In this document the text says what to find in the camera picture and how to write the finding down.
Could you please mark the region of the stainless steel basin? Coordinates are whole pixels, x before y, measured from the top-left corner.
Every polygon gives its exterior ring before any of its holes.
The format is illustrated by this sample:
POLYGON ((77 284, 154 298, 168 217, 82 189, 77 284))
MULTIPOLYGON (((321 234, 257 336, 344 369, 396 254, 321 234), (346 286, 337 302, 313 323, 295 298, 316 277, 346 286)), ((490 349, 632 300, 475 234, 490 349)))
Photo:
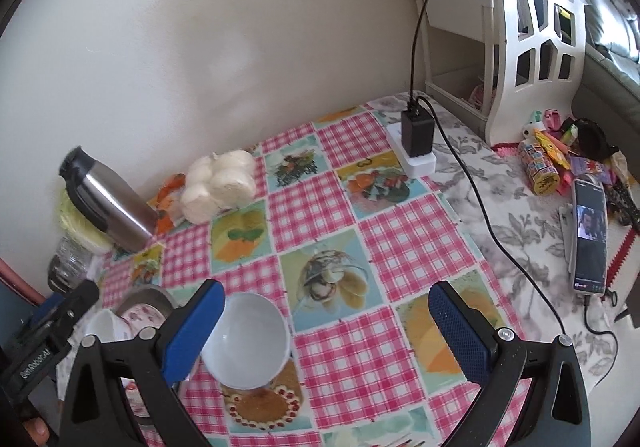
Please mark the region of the stainless steel basin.
MULTIPOLYGON (((126 309, 139 303, 154 306, 165 316, 165 320, 177 307, 175 299, 166 290, 156 285, 138 285, 127 292, 124 299, 116 307, 115 314, 119 316, 126 309)), ((152 421, 150 418, 150 424, 140 424, 139 422, 138 424, 142 427, 150 427, 152 421)))

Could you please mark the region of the floral pink rimmed plate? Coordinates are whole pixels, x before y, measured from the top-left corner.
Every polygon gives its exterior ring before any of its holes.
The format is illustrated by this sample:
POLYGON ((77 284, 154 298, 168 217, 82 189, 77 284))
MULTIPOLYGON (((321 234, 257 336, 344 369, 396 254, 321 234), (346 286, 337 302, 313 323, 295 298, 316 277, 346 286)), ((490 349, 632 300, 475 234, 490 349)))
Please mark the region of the floral pink rimmed plate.
MULTIPOLYGON (((144 328, 158 329, 165 321, 165 316, 154 306, 139 303, 119 314, 128 323, 131 336, 135 337, 144 328)), ((122 386, 125 389, 128 403, 134 417, 140 424, 150 424, 150 414, 146 410, 144 401, 134 379, 122 378, 122 386)))

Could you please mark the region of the white square bowl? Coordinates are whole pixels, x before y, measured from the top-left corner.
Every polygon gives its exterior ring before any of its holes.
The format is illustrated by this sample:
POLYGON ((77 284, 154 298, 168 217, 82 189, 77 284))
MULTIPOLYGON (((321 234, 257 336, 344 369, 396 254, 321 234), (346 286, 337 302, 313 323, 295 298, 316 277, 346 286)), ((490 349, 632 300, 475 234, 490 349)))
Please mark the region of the white square bowl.
POLYGON ((102 343, 126 341, 132 337, 129 323, 108 308, 100 309, 91 317, 85 334, 95 335, 102 343))

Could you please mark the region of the pale blue round bowl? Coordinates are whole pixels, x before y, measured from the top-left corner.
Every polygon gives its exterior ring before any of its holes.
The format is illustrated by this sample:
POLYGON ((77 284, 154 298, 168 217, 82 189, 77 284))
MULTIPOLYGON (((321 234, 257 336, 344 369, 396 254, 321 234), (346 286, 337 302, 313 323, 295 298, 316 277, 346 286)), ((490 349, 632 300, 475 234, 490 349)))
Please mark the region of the pale blue round bowl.
POLYGON ((201 358, 220 384, 251 391, 266 386, 291 354, 291 331, 279 308, 257 293, 239 292, 226 300, 201 358))

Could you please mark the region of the tray of glass cups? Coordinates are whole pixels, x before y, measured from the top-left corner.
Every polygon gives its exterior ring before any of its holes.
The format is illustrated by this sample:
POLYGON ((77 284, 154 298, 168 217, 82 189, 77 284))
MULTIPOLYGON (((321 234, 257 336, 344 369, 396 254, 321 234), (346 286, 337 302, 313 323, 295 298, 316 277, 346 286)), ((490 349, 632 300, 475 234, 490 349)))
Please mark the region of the tray of glass cups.
POLYGON ((73 271, 79 282, 92 277, 98 263, 98 256, 68 236, 63 236, 58 242, 55 255, 68 271, 73 271))

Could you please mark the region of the napa cabbage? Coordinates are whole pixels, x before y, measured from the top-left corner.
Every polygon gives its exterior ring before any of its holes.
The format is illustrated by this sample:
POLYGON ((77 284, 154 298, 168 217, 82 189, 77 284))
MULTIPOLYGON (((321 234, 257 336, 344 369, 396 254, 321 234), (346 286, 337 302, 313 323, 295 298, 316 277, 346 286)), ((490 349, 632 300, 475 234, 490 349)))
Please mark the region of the napa cabbage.
POLYGON ((94 227, 73 204, 65 189, 61 190, 58 201, 58 222, 66 235, 92 254, 103 255, 114 247, 114 242, 106 233, 94 227))

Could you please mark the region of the stainless steel thermos jug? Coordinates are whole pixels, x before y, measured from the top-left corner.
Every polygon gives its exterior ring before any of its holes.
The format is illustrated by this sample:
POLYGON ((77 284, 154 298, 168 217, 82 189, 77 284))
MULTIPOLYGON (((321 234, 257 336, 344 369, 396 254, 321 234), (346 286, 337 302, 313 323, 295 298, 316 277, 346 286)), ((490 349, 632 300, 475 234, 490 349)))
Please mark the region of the stainless steel thermos jug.
POLYGON ((157 211, 114 170, 80 146, 66 154, 58 175, 64 179, 74 207, 119 248, 140 252, 154 236, 157 211))

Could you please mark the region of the orange snack packet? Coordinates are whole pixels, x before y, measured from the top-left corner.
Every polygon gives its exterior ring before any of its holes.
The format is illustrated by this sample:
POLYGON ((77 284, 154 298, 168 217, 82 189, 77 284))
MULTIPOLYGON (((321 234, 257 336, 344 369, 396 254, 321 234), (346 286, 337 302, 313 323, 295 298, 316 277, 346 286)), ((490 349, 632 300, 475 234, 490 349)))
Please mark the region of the orange snack packet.
POLYGON ((178 173, 167 177, 148 205, 157 213, 154 235, 176 229, 184 222, 180 199, 186 188, 186 175, 178 173))

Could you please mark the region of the grey floral tablecloth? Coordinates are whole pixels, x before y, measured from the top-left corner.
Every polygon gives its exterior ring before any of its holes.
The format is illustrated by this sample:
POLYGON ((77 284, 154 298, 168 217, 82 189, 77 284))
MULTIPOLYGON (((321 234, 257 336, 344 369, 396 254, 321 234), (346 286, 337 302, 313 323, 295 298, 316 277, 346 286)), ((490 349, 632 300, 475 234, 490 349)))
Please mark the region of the grey floral tablecloth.
POLYGON ((615 320, 617 306, 570 287, 559 215, 565 196, 537 196, 518 156, 491 150, 445 109, 437 116, 434 172, 392 190, 386 210, 361 225, 427 392, 464 380, 428 313, 426 293, 439 280, 523 339, 566 331, 588 389, 634 383, 638 332, 615 320))

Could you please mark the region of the bag of steamed buns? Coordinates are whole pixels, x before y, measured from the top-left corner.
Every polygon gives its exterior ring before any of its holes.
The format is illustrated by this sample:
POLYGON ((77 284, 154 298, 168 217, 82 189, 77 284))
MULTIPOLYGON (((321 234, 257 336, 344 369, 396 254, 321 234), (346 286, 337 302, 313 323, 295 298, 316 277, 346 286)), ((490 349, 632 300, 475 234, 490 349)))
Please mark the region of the bag of steamed buns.
POLYGON ((255 159, 244 150, 202 156, 186 172, 186 188, 180 198, 182 215, 198 225, 249 204, 257 194, 255 172, 255 159))

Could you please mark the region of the checkered picture tablecloth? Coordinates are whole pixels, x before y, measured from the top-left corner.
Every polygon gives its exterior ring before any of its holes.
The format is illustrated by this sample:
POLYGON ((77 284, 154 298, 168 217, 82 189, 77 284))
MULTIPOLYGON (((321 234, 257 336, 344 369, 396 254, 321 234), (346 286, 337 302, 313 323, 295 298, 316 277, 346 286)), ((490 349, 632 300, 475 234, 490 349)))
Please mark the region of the checkered picture tablecloth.
POLYGON ((496 327, 518 316, 431 178, 401 170, 385 137, 402 96, 319 118, 258 144, 257 194, 239 210, 98 263, 99 303, 137 287, 185 302, 218 280, 279 308, 291 354, 240 392, 202 357, 182 400, 215 446, 437 446, 477 394, 428 312, 445 279, 496 327))

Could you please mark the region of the colourful snack tube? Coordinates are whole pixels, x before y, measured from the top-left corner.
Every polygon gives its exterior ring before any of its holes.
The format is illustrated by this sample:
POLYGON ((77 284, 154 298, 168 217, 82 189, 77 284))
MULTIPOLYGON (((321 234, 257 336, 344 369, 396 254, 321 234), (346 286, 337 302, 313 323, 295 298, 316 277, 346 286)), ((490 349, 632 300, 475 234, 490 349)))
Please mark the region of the colourful snack tube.
POLYGON ((555 192, 560 175, 539 142, 523 140, 518 144, 520 157, 530 188, 537 196, 549 196, 555 192))

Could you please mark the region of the smartphone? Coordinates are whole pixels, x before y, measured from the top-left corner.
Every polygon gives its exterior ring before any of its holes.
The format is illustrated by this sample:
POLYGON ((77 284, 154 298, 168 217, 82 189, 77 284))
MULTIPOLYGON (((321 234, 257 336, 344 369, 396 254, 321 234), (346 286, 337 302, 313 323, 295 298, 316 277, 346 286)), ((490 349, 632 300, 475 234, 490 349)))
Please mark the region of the smartphone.
POLYGON ((579 293, 603 295, 606 281, 608 219, 602 184, 590 175, 576 177, 572 185, 572 200, 572 285, 579 293))

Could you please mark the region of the black power adapter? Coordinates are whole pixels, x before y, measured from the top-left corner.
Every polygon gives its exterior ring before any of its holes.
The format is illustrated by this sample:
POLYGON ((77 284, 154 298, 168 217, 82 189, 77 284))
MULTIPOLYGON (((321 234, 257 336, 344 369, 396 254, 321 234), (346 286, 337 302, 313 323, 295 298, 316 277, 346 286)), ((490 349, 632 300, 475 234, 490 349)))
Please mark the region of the black power adapter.
POLYGON ((432 152, 435 120, 418 100, 410 99, 401 112, 401 144, 409 158, 419 158, 432 152))

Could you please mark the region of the white wooden shelf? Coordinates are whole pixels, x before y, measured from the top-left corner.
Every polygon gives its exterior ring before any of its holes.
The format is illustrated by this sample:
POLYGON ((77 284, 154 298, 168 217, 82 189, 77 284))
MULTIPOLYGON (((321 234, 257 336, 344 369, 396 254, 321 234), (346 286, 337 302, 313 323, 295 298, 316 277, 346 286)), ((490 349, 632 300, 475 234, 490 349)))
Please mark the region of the white wooden shelf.
POLYGON ((583 0, 416 0, 425 88, 485 138, 518 141, 534 111, 570 115, 586 56, 583 0))

